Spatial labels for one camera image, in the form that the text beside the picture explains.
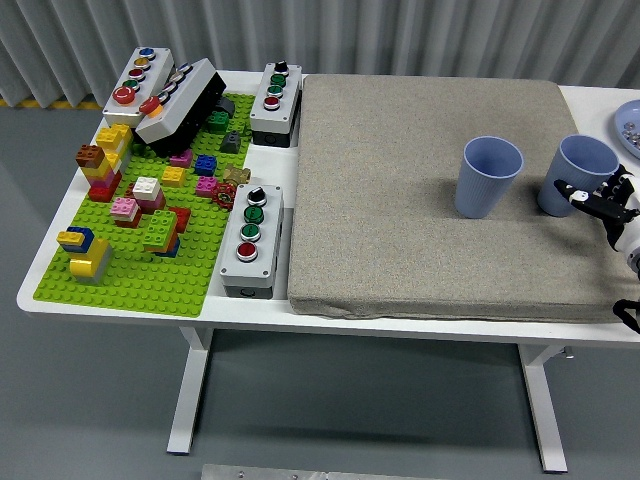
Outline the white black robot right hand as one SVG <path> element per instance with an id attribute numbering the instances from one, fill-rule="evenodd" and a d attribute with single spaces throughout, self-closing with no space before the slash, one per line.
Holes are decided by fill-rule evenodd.
<path id="1" fill-rule="evenodd" d="M 609 245 L 638 271 L 639 177 L 620 165 L 596 192 L 578 189 L 561 179 L 555 180 L 554 186 L 574 208 L 602 221 Z"/>

